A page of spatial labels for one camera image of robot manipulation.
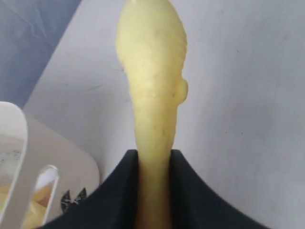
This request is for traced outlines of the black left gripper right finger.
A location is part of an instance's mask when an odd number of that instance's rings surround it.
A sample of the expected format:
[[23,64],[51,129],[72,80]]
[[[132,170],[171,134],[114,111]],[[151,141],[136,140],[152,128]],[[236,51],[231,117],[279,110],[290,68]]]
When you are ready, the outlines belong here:
[[302,229],[305,164],[287,155],[222,159],[202,179],[179,150],[170,159],[175,229]]

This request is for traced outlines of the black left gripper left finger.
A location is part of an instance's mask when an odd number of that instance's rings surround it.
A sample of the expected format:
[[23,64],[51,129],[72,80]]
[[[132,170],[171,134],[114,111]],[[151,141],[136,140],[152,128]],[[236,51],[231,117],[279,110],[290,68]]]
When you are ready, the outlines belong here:
[[44,229],[133,229],[138,196],[138,153],[128,150],[107,179],[83,202]]

